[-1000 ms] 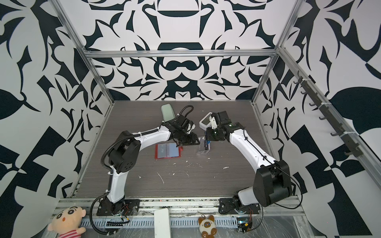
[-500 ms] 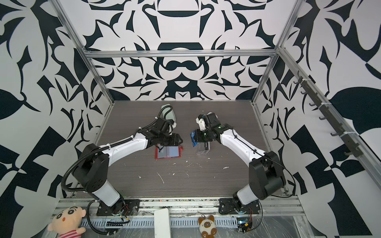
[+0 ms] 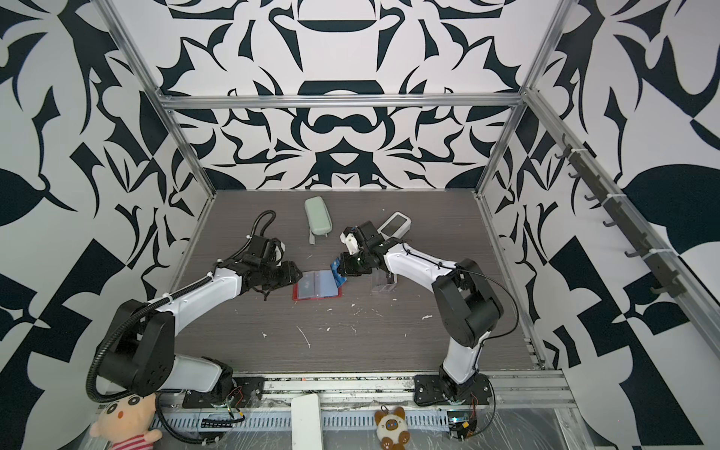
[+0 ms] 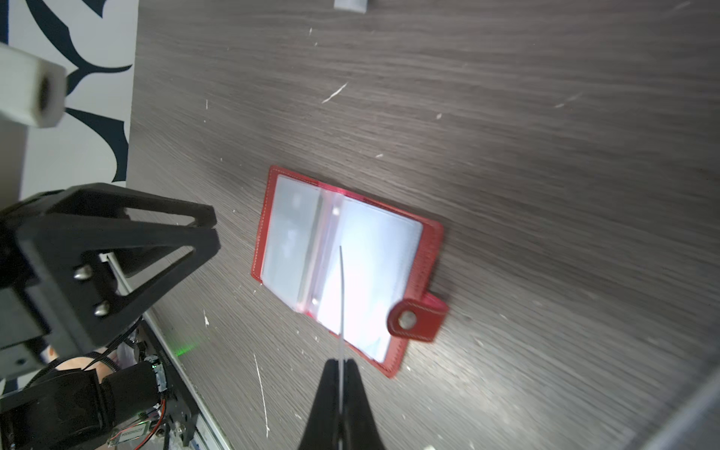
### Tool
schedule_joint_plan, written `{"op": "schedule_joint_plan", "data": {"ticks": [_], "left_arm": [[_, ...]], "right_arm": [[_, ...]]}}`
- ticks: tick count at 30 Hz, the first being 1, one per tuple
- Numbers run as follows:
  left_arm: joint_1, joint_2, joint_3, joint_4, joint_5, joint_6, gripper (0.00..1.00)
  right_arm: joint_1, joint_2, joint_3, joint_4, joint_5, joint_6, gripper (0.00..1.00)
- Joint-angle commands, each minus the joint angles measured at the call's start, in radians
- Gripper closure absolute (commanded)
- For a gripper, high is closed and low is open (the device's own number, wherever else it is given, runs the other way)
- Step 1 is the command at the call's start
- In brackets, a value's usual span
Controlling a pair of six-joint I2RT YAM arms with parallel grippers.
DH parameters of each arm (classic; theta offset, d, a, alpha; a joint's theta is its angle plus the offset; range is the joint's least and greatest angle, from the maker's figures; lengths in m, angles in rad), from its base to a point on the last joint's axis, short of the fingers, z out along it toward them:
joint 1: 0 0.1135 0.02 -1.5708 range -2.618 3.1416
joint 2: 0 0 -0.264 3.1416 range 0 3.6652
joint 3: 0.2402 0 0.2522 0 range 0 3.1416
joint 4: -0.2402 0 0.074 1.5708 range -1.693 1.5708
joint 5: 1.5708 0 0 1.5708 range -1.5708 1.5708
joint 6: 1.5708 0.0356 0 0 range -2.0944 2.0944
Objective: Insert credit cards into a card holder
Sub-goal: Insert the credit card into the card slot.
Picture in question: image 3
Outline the blue vip card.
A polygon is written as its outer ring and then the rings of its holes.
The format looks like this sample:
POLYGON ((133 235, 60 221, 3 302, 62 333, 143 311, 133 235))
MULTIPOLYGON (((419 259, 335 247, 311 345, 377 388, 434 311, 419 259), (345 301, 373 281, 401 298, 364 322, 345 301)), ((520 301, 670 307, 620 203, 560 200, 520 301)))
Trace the blue vip card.
POLYGON ((347 277, 343 276, 339 271, 341 269, 341 258, 335 258, 335 260, 333 260, 332 264, 330 265, 330 268, 336 286, 338 289, 340 289, 347 282, 347 277))

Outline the red leather card holder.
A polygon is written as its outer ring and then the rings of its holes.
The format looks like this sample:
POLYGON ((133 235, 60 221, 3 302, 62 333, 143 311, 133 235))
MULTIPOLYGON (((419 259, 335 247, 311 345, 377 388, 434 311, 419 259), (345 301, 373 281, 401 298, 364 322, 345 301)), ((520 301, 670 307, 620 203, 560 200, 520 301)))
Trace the red leather card holder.
POLYGON ((341 296, 341 287, 331 270, 304 272, 292 292, 294 301, 333 299, 341 296))

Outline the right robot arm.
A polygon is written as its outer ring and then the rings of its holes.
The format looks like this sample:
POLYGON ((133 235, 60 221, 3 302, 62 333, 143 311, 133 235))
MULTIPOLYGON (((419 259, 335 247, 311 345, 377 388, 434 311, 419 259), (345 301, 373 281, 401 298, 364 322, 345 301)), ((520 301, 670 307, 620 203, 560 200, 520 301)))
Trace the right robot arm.
POLYGON ((442 260, 413 249, 399 238, 384 238, 369 221, 346 228, 340 241, 346 247, 339 256, 343 277, 369 275, 378 269, 434 294, 450 337, 439 375, 455 390, 469 386, 478 373, 483 345, 504 315, 502 302, 479 266, 470 259, 442 260))

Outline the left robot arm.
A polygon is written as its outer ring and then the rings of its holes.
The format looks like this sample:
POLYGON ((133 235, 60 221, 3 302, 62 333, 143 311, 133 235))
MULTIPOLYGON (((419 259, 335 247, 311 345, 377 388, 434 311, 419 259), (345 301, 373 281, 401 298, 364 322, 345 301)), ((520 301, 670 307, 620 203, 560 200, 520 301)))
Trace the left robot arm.
POLYGON ((122 304, 88 369, 86 395, 111 403, 130 395, 189 390, 223 399, 231 389, 231 369, 208 357, 178 354, 176 337, 227 301, 248 292, 268 296, 301 281, 302 271, 285 260, 284 251, 277 238, 255 235, 190 285, 149 302, 122 304))

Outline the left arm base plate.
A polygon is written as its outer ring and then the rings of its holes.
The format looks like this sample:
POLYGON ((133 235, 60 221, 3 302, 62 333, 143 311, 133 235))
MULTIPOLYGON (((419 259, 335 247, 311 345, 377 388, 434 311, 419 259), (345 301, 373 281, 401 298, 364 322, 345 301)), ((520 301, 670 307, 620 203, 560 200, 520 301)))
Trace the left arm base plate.
POLYGON ((185 395, 184 409, 225 408, 241 410, 260 404, 264 396, 266 378, 240 376, 222 380, 222 385, 209 393, 189 391, 185 395))

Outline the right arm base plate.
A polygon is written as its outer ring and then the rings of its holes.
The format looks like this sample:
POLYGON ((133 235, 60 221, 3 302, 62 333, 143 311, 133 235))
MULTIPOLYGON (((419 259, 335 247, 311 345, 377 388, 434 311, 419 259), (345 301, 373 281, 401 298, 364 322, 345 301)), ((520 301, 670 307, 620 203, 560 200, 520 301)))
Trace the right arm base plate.
POLYGON ((463 384, 457 384, 447 375, 415 375, 414 403, 420 407, 434 405, 470 405, 473 401, 489 405, 492 398, 489 378, 480 373, 472 375, 463 384))

